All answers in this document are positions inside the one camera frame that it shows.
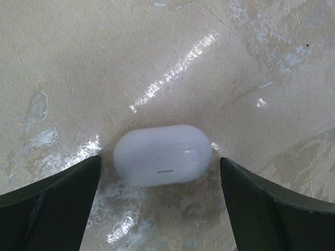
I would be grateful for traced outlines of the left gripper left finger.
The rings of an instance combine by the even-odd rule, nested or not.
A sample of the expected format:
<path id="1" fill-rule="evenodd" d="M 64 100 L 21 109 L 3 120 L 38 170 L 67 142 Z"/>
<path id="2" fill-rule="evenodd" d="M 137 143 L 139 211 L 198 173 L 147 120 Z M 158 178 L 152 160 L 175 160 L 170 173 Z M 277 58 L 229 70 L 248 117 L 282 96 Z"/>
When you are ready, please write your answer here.
<path id="1" fill-rule="evenodd" d="M 1 250 L 79 250 L 101 169 L 92 156 L 1 195 Z"/>

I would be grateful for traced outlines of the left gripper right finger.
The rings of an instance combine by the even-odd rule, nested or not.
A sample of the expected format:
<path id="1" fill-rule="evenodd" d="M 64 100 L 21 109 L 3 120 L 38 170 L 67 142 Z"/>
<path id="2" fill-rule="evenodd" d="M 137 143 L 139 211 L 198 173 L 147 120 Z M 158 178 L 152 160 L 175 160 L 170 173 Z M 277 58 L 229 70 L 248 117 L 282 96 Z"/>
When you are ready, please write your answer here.
<path id="1" fill-rule="evenodd" d="M 220 159 L 238 250 L 334 250 L 334 204 L 294 192 Z"/>

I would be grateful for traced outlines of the white oval charging case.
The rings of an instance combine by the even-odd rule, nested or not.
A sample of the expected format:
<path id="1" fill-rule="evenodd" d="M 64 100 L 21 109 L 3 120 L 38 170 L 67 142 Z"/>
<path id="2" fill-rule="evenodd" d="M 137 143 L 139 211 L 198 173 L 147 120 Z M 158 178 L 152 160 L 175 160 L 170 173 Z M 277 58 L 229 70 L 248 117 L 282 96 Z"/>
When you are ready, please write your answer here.
<path id="1" fill-rule="evenodd" d="M 131 131 L 113 152 L 117 174 L 136 187 L 193 181 L 206 172 L 212 158 L 209 138 L 187 124 Z"/>

